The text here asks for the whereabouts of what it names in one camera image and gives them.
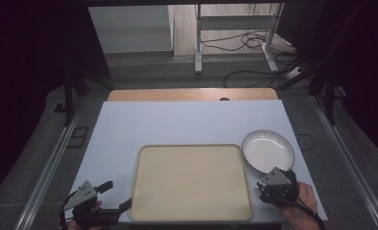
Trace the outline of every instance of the metal frame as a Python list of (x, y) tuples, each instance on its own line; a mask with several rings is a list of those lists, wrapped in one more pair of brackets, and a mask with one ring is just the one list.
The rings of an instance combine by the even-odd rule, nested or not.
[(21, 215), (14, 227), (15, 230), (28, 230), (31, 229), (31, 226), (34, 222), (35, 216), (39, 207), (42, 203), (43, 198), (48, 191), (48, 187), (51, 184), (51, 181), (54, 177), (55, 171), (59, 165), (60, 159), (63, 156), (63, 152), (66, 149), (66, 145), (69, 141), (70, 136), (72, 135), (73, 129), (76, 126), (76, 123), (79, 120), (80, 111), (83, 107), (84, 98), (81, 98), (76, 101), (76, 111), (72, 120), (70, 121), (69, 126), (66, 126), (63, 129), (63, 132), (58, 140), (55, 149), (51, 153), (49, 160), (46, 163), (45, 168), (43, 169), (37, 183), (34, 186), (34, 189), (30, 195), (30, 198), (27, 201), (24, 209), (22, 210)]
[(333, 145), (339, 153), (346, 170), (350, 174), (351, 179), (356, 185), (356, 189), (359, 192), (359, 195), (363, 199), (363, 202), (365, 203), (369, 213), (371, 214), (375, 224), (378, 227), (377, 194), (374, 193), (374, 191), (371, 189), (368, 182), (364, 178), (363, 174), (361, 173), (359, 166), (356, 164), (353, 158), (354, 152), (350, 152), (350, 149), (347, 147), (347, 145), (343, 141), (343, 138), (339, 134), (338, 128), (327, 120), (327, 116), (324, 112), (325, 108), (323, 107), (319, 96), (311, 96), (310, 98), (329, 138), (331, 139)]
[(275, 60), (272, 57), (271, 44), (278, 25), (283, 3), (279, 4), (274, 15), (226, 15), (201, 16), (201, 4), (198, 4), (196, 17), (196, 53), (195, 72), (201, 74), (201, 31), (218, 30), (268, 30), (267, 41), (262, 44), (262, 50), (270, 70), (278, 72)]

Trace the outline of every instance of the white bowl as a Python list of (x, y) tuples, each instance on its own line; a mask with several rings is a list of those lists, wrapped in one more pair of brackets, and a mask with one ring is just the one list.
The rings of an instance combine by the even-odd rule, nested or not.
[(262, 173), (273, 167), (287, 171), (294, 164), (295, 153), (285, 137), (270, 130), (251, 132), (243, 141), (243, 153), (251, 166)]

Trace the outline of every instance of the wooden board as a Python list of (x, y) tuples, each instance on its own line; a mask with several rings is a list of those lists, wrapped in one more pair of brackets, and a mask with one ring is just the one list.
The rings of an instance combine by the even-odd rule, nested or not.
[(271, 88), (204, 88), (204, 89), (133, 89), (113, 90), (108, 102), (163, 102), (163, 101), (232, 101), (277, 100)]

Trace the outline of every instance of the tray rim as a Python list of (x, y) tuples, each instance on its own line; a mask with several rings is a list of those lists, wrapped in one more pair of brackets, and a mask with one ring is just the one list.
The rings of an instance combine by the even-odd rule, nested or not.
[(244, 156), (244, 153), (243, 153), (243, 150), (242, 148), (240, 148), (238, 145), (236, 144), (172, 144), (172, 145), (146, 145), (144, 147), (142, 147), (138, 153), (138, 157), (137, 157), (137, 160), (136, 160), (136, 163), (135, 163), (135, 172), (134, 172), (134, 178), (132, 180), (132, 189), (131, 189), (131, 198), (132, 198), (132, 205), (133, 205), (133, 199), (134, 199), (134, 192), (135, 192), (135, 182), (136, 182), (136, 176), (137, 176), (137, 173), (138, 173), (138, 170), (139, 170), (139, 162), (140, 162), (140, 158), (141, 158), (141, 153), (143, 152), (143, 150), (145, 149), (148, 149), (148, 148), (168, 148), (168, 147), (176, 147), (176, 148), (184, 148), (184, 147), (204, 147), (204, 148), (208, 148), (208, 147), (233, 147), (235, 149), (238, 150), (238, 152), (240, 153), (241, 155), (241, 158), (243, 159), (242, 160), (242, 168), (243, 168), (243, 174), (244, 174), (244, 178), (246, 180), (246, 186), (247, 186), (247, 197), (248, 197), (248, 207), (249, 207), (249, 214), (246, 218), (231, 218), (231, 219), (228, 219), (228, 218), (213, 218), (213, 219), (208, 219), (208, 218), (202, 218), (202, 219), (190, 219), (190, 218), (186, 218), (186, 219), (170, 219), (170, 218), (163, 218), (163, 219), (160, 219), (160, 218), (153, 218), (153, 219), (139, 219), (139, 218), (136, 218), (132, 213), (131, 213), (131, 208), (129, 209), (128, 211), (128, 215), (130, 216), (130, 218), (136, 222), (213, 222), (213, 221), (244, 221), (244, 220), (249, 220), (253, 217), (254, 215), (254, 206), (253, 206), (253, 199), (251, 197), (251, 187), (249, 186), (249, 179), (248, 179), (248, 172), (247, 172), (247, 164), (246, 164), (246, 161), (247, 159), (245, 158)]

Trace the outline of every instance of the dark background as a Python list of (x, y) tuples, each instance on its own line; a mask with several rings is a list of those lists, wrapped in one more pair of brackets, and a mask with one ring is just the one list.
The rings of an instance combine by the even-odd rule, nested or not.
[(361, 9), (330, 64), (330, 72), (346, 93), (344, 108), (378, 148), (378, 1), (285, 4), (277, 32), (313, 65), (329, 49), (335, 29), (351, 9), (349, 2)]
[(109, 78), (87, 8), (0, 1), (0, 184), (64, 75)]

